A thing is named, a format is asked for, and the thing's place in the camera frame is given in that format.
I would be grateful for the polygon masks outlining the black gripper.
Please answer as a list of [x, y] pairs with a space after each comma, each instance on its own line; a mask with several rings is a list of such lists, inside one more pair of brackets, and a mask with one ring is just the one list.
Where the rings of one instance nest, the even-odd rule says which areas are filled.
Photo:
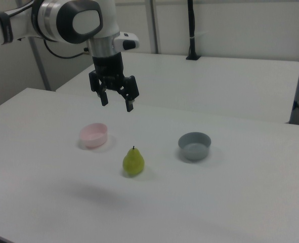
[[124, 77], [121, 53], [109, 57], [93, 57], [95, 71], [89, 73], [91, 91], [97, 93], [102, 106], [108, 104], [106, 88], [117, 91], [125, 99], [126, 110], [133, 110], [133, 102], [139, 96], [136, 78]]

